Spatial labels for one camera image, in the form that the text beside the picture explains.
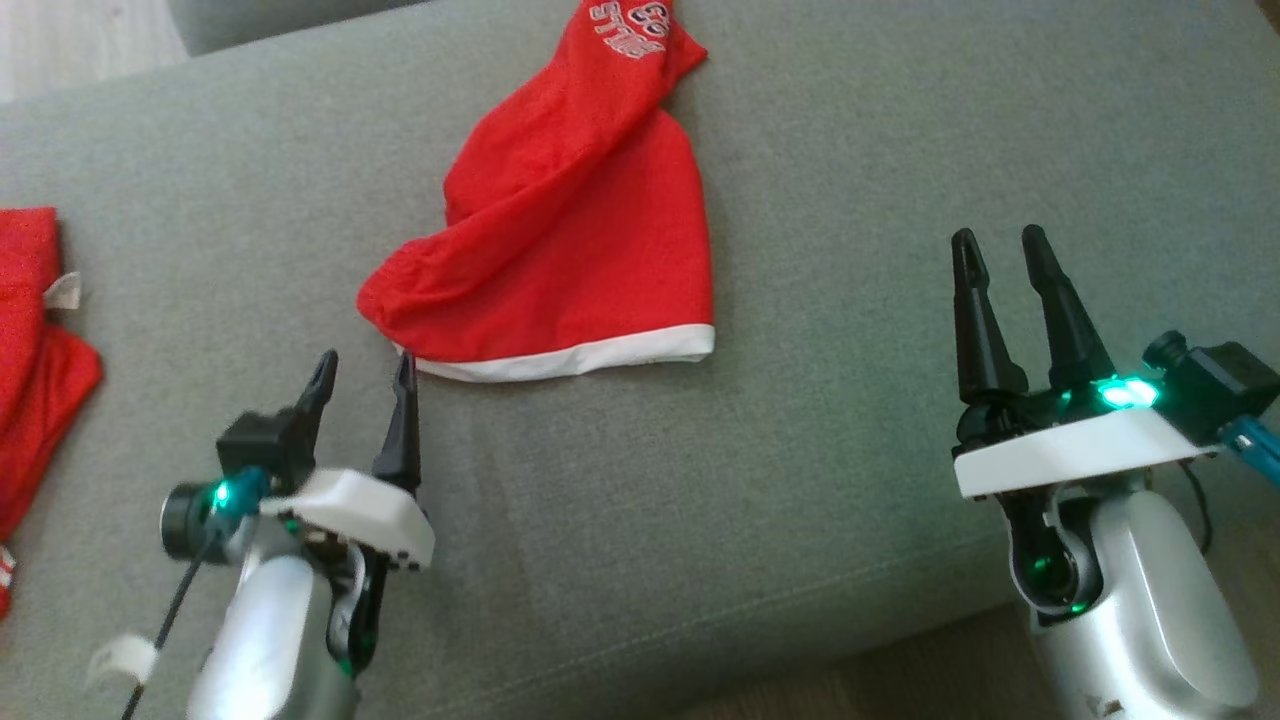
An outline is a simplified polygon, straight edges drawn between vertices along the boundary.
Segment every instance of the gray fabric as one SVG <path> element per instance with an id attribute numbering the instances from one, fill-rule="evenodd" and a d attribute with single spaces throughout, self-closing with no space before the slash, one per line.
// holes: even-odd
<path id="1" fill-rule="evenodd" d="M 0 108 L 0 205 L 60 209 L 70 318 L 108 379 L 14 539 L 0 697 L 110 716 L 90 652 L 154 633 L 156 512 L 242 409 L 342 352 L 326 464 L 367 464 L 390 347 L 364 277 L 443 223 L 474 123 L 572 0 L 429 5 Z M 1043 224 L 1124 370 L 1179 327 L 1280 360 L 1280 42 L 1248 4 L 700 0 L 677 91 L 704 174 L 719 347 L 699 365 L 422 384 L 435 566 L 388 588 L 365 717 L 643 716 L 1010 596 L 957 497 L 950 234 L 986 242 L 1015 356 L 1047 368 L 1018 232 Z M 618 209 L 621 217 L 628 209 Z M 1221 524 L 1275 512 L 1230 462 Z M 180 714 L 234 574 L 196 582 L 142 717 Z"/>
<path id="2" fill-rule="evenodd" d="M 204 55 L 284 35 L 402 8 L 422 0 L 169 0 L 187 53 Z"/>

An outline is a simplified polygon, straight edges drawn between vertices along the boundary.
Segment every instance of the robotic arm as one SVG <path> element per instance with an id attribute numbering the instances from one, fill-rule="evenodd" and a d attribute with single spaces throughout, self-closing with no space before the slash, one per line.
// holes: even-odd
<path id="1" fill-rule="evenodd" d="M 987 297 L 968 229 L 951 238 L 956 360 L 968 405 L 952 450 L 964 497 L 992 497 L 1009 565 L 1068 720 L 1248 716 L 1257 674 L 1201 550 L 1148 488 L 1156 465 L 1224 446 L 1280 484 L 1280 442 L 1257 420 L 1280 375 L 1238 343 L 1143 355 L 1164 378 L 1119 378 L 1044 231 L 1023 251 L 1048 328 L 1050 387 L 1029 392 Z"/>
<path id="2" fill-rule="evenodd" d="M 218 438 L 224 478 L 178 486 L 161 510 L 165 552 L 192 562 L 184 585 L 201 562 L 241 568 L 191 693 L 193 720 L 351 720 L 356 678 L 378 644 L 388 573 L 430 564 L 435 536 L 413 497 L 421 482 L 413 359 L 401 357 L 371 475 L 316 468 L 337 369 L 329 351 L 292 407 L 232 423 Z M 184 589 L 148 646 L 151 662 Z M 148 670 L 133 674 L 138 689 L 125 717 Z"/>

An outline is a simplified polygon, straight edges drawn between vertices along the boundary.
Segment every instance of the couch seam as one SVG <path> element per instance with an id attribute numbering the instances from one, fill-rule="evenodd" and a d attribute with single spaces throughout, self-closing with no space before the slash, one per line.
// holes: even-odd
<path id="1" fill-rule="evenodd" d="M 998 537 L 1002 536 L 997 533 L 986 533 L 980 536 L 974 536 L 963 543 L 948 546 L 947 552 L 950 553 L 954 552 L 956 548 L 965 548 L 980 544 L 983 542 L 989 542 L 992 538 L 998 538 Z M 500 685 L 480 691 L 477 693 L 472 693 L 470 696 L 454 700 L 452 702 L 438 705 L 428 710 L 426 716 L 440 715 L 442 712 L 448 712 L 449 710 L 470 705 L 483 705 L 489 707 L 504 705 L 517 697 L 529 694 L 531 692 L 538 691 L 539 688 L 544 688 L 547 685 L 558 683 L 564 678 L 579 674 L 585 670 L 585 667 L 582 666 L 588 665 L 589 662 L 611 656 L 626 657 L 630 655 L 635 655 L 644 650 L 643 647 L 639 646 L 655 644 L 658 641 L 668 639 L 672 637 L 680 637 L 695 626 L 714 628 L 722 625 L 723 621 L 727 620 L 728 618 L 742 615 L 746 612 L 753 612 L 760 607 L 767 607 L 767 606 L 785 607 L 788 605 L 794 605 L 796 602 L 805 600 L 809 596 L 819 593 L 833 585 L 841 584 L 846 580 L 881 573 L 891 568 L 902 565 L 905 562 L 910 562 L 913 560 L 919 560 L 941 553 L 942 550 L 931 550 L 925 552 L 918 552 L 915 555 L 909 555 L 906 557 L 895 557 L 893 560 L 886 560 L 876 565 L 859 568 L 858 570 L 849 570 L 845 573 L 828 575 L 820 580 L 815 580 L 806 585 L 800 585 L 797 588 L 790 588 L 780 593 L 748 600 L 737 605 L 732 605 L 730 607 L 717 610 L 714 612 L 709 612 L 699 618 L 694 618 L 691 620 L 685 620 L 684 623 L 680 623 L 677 625 L 671 625 L 667 628 L 662 628 L 659 630 L 652 630 L 643 635 L 636 635 L 634 638 L 621 641 L 602 650 L 580 655 L 577 657 L 566 660 L 547 670 L 539 670 L 536 673 L 531 673 L 522 678 L 516 678 L 515 680 L 508 680 L 506 683 L 502 683 Z"/>

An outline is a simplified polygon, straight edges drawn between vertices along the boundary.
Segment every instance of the garment tag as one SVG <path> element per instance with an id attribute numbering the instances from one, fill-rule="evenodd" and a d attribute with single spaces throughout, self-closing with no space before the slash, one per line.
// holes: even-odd
<path id="1" fill-rule="evenodd" d="M 13 584 L 13 571 L 18 568 L 18 561 L 9 553 L 9 548 L 0 544 L 0 588 Z"/>
<path id="2" fill-rule="evenodd" d="M 45 291 L 45 307 L 49 310 L 76 310 L 79 307 L 79 273 L 67 273 L 54 281 Z"/>

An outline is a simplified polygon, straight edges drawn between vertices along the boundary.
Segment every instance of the red cloth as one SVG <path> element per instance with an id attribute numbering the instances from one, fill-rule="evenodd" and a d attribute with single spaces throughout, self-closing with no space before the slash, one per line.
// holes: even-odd
<path id="1" fill-rule="evenodd" d="M 659 109 L 707 51 L 672 22 L 673 4 L 584 1 L 550 64 L 462 149 L 444 181 L 448 228 L 366 281 L 360 311 L 420 368 L 691 325 L 714 337 L 701 181 L 689 138 Z M 628 350 L 586 365 L 709 351 Z M 571 365 L 453 377 L 591 369 Z"/>
<path id="2" fill-rule="evenodd" d="M 59 268 L 52 208 L 0 210 L 0 542 L 102 377 L 93 348 L 45 316 Z"/>

